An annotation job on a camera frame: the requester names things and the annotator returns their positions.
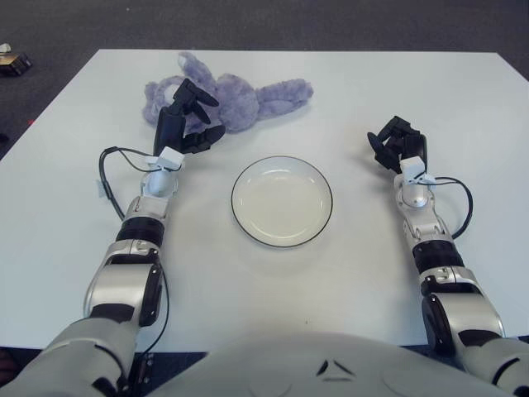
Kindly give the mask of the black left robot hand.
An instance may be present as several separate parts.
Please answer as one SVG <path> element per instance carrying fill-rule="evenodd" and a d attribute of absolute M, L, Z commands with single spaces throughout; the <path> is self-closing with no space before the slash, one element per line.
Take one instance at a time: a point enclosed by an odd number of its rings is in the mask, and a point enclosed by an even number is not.
<path fill-rule="evenodd" d="M 165 147 L 182 154 L 207 151 L 226 133 L 223 125 L 206 128 L 203 132 L 187 134 L 186 116 L 193 113 L 200 122 L 210 125 L 211 119 L 201 104 L 218 107 L 219 102 L 189 79 L 184 79 L 173 96 L 173 103 L 162 107 L 156 128 L 153 154 L 158 156 Z"/>

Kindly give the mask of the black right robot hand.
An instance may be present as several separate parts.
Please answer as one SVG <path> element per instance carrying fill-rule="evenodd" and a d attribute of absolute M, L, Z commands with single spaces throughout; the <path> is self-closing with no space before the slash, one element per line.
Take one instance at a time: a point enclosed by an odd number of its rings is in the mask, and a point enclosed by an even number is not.
<path fill-rule="evenodd" d="M 411 123 L 394 116 L 378 134 L 367 133 L 374 159 L 385 169 L 401 174 L 400 161 L 418 156 L 427 167 L 427 138 Z"/>

